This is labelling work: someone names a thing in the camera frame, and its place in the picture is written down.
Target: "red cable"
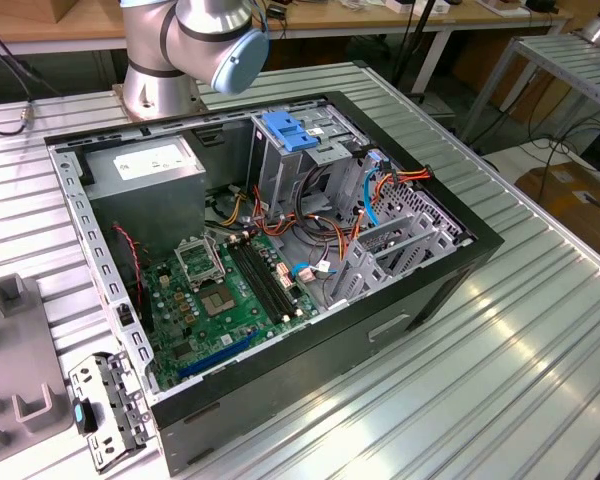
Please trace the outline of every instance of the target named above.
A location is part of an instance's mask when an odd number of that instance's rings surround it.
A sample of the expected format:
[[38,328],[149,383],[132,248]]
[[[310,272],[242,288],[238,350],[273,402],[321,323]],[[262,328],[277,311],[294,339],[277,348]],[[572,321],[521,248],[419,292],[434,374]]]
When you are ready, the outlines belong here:
[[131,239],[129,234],[119,225],[114,225],[112,227],[115,231],[120,233],[129,244],[129,248],[131,249],[131,254],[133,255],[133,264],[136,269],[136,282],[138,284],[138,307],[142,304],[142,296],[140,292],[142,290],[142,282],[140,281],[140,262],[138,261],[138,253],[136,252],[136,247],[134,245],[134,241]]

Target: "yellow cable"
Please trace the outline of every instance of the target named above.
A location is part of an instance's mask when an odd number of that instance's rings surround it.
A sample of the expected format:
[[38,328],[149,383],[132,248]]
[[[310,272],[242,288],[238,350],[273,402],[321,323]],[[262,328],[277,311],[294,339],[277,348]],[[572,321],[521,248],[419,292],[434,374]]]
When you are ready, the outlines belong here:
[[222,225],[223,227],[228,227],[229,225],[232,225],[236,219],[238,218],[238,213],[240,212],[240,202],[242,201],[241,197],[237,197],[236,198],[236,206],[233,208],[233,213],[231,214],[231,216],[229,217],[228,220],[225,220],[224,222],[220,223],[220,225]]

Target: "blue drive latch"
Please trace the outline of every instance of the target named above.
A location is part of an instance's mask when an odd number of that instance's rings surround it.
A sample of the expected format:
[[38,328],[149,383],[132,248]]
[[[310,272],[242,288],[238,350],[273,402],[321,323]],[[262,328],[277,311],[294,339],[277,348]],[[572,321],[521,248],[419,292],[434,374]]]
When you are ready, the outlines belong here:
[[318,145],[318,139],[302,128],[301,123],[287,112],[262,114],[262,120],[289,152],[297,152]]

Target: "slotted aluminum surface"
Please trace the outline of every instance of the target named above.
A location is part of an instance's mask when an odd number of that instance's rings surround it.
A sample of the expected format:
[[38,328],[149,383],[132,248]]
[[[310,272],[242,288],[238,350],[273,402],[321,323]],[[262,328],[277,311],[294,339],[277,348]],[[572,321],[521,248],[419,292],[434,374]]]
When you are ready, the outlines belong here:
[[[530,207],[373,72],[262,74],[211,108],[342,90],[505,240],[408,338],[220,448],[180,478],[591,478],[600,470],[600,259]],[[13,128],[20,105],[0,106]],[[42,138],[124,123],[110,92],[43,101],[0,138],[0,275],[35,277],[63,371],[115,349]],[[74,427],[0,463],[0,478],[90,478]],[[163,478],[157,445],[112,478]]]
[[522,37],[521,55],[600,104],[600,47],[575,34]]

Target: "metal bracket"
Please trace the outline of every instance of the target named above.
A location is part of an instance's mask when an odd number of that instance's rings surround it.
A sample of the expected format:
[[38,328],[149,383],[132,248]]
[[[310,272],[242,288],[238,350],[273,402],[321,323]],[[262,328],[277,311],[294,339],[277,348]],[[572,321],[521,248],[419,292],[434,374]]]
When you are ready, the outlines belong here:
[[[140,383],[125,353],[99,353],[69,372],[82,406],[95,418],[95,431],[85,433],[98,473],[104,473],[142,450],[155,428]],[[82,417],[76,407],[76,417]],[[80,425],[81,418],[76,418]]]

